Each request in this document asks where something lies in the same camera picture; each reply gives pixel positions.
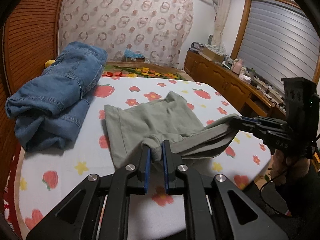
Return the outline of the person's right hand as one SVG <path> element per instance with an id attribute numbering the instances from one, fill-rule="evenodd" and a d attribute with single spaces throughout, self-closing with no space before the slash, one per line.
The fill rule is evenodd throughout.
<path id="1" fill-rule="evenodd" d="M 285 184 L 287 178 L 302 178 L 306 176 L 310 168 L 310 159 L 293 160 L 285 157 L 280 150 L 275 150 L 271 166 L 271 178 L 275 183 Z"/>

